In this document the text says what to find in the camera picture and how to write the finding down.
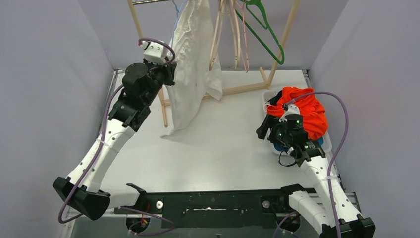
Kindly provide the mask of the white shorts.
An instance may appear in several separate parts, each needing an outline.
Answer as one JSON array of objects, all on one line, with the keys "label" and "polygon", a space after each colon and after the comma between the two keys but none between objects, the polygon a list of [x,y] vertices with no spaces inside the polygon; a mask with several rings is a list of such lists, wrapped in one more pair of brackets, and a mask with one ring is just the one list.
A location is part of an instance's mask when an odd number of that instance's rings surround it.
[{"label": "white shorts", "polygon": [[213,33],[209,1],[186,1],[171,41],[177,67],[175,85],[167,87],[172,124],[164,137],[185,129],[191,123],[205,94],[216,100],[223,95],[219,60],[209,68]]}]

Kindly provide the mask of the orange shorts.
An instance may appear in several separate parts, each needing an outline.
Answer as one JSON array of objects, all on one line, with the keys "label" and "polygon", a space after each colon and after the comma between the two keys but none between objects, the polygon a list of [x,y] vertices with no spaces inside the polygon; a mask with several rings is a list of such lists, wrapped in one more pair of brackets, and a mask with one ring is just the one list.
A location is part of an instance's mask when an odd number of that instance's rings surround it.
[{"label": "orange shorts", "polygon": [[[313,88],[284,87],[277,95],[271,99],[270,105],[266,110],[269,115],[281,117],[285,110],[283,104],[304,94],[313,92]],[[302,97],[294,102],[303,116],[303,127],[309,135],[310,140],[318,140],[325,135],[328,130],[328,120],[325,108],[315,95]]]}]

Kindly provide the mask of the wooden hanger of orange shorts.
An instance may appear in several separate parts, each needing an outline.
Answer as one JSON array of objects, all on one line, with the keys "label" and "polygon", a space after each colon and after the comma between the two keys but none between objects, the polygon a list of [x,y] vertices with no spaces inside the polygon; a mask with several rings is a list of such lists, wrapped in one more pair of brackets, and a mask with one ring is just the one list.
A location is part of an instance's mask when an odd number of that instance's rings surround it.
[{"label": "wooden hanger of orange shorts", "polygon": [[219,46],[220,37],[222,33],[222,26],[223,26],[222,22],[223,22],[223,17],[224,17],[225,5],[226,5],[225,0],[218,1],[218,12],[217,12],[217,18],[216,18],[213,39],[212,39],[212,46],[211,46],[211,51],[210,51],[209,71],[212,71],[215,61],[216,61],[216,57],[218,55],[218,46]]}]

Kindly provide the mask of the pink hanger of blue shorts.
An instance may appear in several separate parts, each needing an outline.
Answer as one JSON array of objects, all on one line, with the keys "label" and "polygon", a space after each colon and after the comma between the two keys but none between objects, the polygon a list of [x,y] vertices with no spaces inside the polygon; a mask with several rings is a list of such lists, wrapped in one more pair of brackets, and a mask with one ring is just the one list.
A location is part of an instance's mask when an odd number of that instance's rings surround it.
[{"label": "pink hanger of blue shorts", "polygon": [[246,35],[246,24],[245,24],[245,1],[241,1],[241,3],[236,3],[236,5],[240,8],[241,13],[241,21],[242,21],[242,32],[243,32],[243,44],[241,45],[241,54],[242,54],[242,62],[244,66],[244,71],[246,73],[249,72],[250,65],[249,65],[249,56],[248,56],[248,45],[247,45],[247,35]]}]

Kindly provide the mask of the lilac hanger of white shorts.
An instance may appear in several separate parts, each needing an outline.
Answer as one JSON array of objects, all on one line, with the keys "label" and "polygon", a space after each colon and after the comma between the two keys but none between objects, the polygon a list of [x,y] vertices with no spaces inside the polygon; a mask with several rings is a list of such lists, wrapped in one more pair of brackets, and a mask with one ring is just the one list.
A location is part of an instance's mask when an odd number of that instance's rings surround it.
[{"label": "lilac hanger of white shorts", "polygon": [[177,25],[178,25],[178,22],[179,22],[179,18],[180,18],[180,15],[181,15],[183,9],[186,6],[188,0],[184,0],[181,3],[181,5],[178,5],[175,0],[171,0],[171,2],[173,4],[174,10],[175,10],[175,22],[174,22],[174,27],[173,27],[173,31],[172,31],[172,37],[171,37],[171,40],[170,40],[170,45],[173,46],[173,43],[175,41],[175,31],[176,31],[176,28],[177,28]]}]

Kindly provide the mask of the wooden hanger of navy shorts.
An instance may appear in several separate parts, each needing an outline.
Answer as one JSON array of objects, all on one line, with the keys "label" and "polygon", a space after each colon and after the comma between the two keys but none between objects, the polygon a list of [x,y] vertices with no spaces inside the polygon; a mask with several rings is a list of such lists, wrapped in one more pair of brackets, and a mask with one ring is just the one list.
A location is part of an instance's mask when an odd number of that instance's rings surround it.
[{"label": "wooden hanger of navy shorts", "polygon": [[228,18],[231,25],[231,31],[233,36],[233,48],[234,48],[234,69],[237,69],[240,62],[240,45],[241,45],[241,37],[239,35],[239,22],[238,17],[236,14],[236,1],[235,0],[228,0],[227,1],[227,12]]}]

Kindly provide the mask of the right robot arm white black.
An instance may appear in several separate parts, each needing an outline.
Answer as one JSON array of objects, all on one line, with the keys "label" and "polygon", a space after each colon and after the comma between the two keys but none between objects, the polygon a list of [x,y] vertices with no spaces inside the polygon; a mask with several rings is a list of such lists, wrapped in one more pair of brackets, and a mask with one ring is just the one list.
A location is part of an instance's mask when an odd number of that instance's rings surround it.
[{"label": "right robot arm white black", "polygon": [[279,144],[294,158],[298,167],[312,182],[322,204],[319,205],[298,185],[282,187],[279,207],[295,210],[316,230],[321,238],[371,238],[376,226],[351,203],[337,176],[328,170],[329,161],[321,145],[309,139],[303,127],[303,116],[267,114],[256,130],[259,139]]}]

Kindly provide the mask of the blue patterned shorts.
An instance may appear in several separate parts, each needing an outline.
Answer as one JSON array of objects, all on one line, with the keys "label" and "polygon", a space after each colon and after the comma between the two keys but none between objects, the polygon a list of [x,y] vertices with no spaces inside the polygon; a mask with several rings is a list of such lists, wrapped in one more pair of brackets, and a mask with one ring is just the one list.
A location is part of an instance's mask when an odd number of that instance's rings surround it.
[{"label": "blue patterned shorts", "polygon": [[[320,145],[323,145],[323,144],[324,144],[324,138],[323,138],[323,137],[321,137],[321,138],[317,139],[317,142],[318,142]],[[273,151],[274,151],[275,153],[277,153],[277,154],[279,154],[280,152],[287,151],[287,149],[284,149],[282,145],[277,144],[277,143],[273,143],[272,149],[273,149]]]}]

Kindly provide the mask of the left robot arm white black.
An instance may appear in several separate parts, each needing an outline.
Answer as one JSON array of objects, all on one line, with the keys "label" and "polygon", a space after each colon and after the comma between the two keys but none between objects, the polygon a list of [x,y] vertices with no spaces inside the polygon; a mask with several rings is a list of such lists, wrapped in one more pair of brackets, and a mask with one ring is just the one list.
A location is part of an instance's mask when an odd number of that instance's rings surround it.
[{"label": "left robot arm white black", "polygon": [[164,85],[175,84],[175,62],[157,65],[133,63],[125,70],[121,85],[113,92],[105,108],[102,130],[82,161],[65,177],[53,183],[64,206],[91,220],[99,219],[108,209],[128,206],[139,212],[146,207],[146,193],[127,183],[113,190],[102,188],[102,181],[122,147],[139,130],[150,114],[150,106]]}]

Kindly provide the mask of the clear plastic basket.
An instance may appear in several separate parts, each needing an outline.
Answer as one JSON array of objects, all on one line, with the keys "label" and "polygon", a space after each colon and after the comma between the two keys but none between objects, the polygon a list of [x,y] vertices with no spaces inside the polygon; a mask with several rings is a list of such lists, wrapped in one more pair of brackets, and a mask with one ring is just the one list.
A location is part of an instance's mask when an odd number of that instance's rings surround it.
[{"label": "clear plastic basket", "polygon": [[[267,106],[268,106],[268,102],[271,98],[274,98],[277,93],[280,91],[281,89],[271,89],[271,90],[267,90],[264,91],[262,93],[262,108],[263,108],[263,116],[265,117],[266,112],[267,112]],[[329,153],[332,151],[332,142],[330,139],[330,136],[328,134],[328,131],[323,135],[322,137],[322,148],[326,153]],[[271,150],[273,151],[273,153],[280,155],[280,151],[278,149],[280,149],[279,147],[276,147],[274,144],[269,143]]]}]

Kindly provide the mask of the green hanger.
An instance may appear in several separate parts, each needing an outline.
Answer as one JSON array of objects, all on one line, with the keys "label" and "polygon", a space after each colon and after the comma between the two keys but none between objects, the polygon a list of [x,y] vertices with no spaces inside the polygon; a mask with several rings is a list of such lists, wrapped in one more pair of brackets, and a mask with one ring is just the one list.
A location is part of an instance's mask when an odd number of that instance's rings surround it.
[{"label": "green hanger", "polygon": [[[269,46],[263,41],[263,39],[260,37],[260,35],[251,27],[251,25],[247,22],[245,17],[243,16],[243,13],[240,13],[238,10],[236,11],[236,15],[240,18],[242,23],[245,25],[246,29],[248,29],[251,34],[258,40],[258,42],[264,47],[264,49],[272,56],[274,61],[279,64],[283,65],[285,62],[285,56],[284,56],[284,49],[281,45],[279,39],[277,38],[277,35],[275,34],[273,28],[271,27],[268,16],[265,10],[265,7],[261,0],[240,0],[239,6],[241,8],[244,8],[245,11],[247,11],[251,17],[264,29],[265,31],[268,31],[272,37],[272,39],[275,41],[276,45],[278,46],[278,49],[280,51],[280,56],[275,54]],[[251,9],[250,6],[255,6],[257,10],[260,12],[261,17],[258,17]]]}]

